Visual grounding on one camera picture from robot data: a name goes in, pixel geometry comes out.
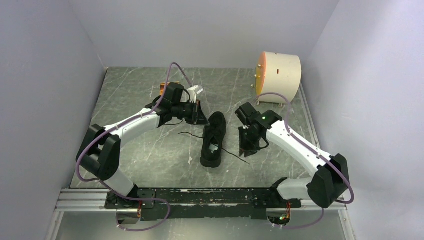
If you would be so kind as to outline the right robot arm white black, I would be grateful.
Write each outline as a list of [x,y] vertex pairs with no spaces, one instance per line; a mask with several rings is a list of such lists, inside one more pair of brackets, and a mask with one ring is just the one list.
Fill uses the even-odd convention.
[[314,146],[272,110],[260,113],[250,103],[245,103],[235,115],[242,123],[238,129],[241,156],[261,151],[260,141],[267,147],[273,143],[290,154],[309,174],[308,178],[287,178],[276,183],[269,197],[275,207],[282,207],[288,200],[311,200],[327,209],[339,202],[349,189],[348,163],[343,155],[331,155]]

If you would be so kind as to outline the black sneaker shoe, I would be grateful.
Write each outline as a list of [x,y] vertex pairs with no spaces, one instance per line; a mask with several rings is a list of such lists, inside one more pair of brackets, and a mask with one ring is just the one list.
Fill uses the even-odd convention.
[[217,168],[222,162],[221,154],[227,132],[227,121],[220,111],[214,112],[208,121],[209,125],[203,129],[200,163],[206,168]]

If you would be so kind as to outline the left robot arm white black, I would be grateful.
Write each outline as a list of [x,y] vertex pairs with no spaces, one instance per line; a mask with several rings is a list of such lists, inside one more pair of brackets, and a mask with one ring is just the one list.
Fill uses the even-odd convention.
[[174,118],[189,125],[207,126],[209,122],[198,99],[203,91],[200,85],[186,89],[171,82],[164,86],[162,94],[152,103],[133,116],[107,126],[90,126],[76,156],[77,177],[84,182],[80,168],[85,169],[94,175],[93,181],[99,181],[112,190],[126,208],[134,207],[138,201],[150,201],[150,197],[139,197],[139,187],[120,170],[121,148]]

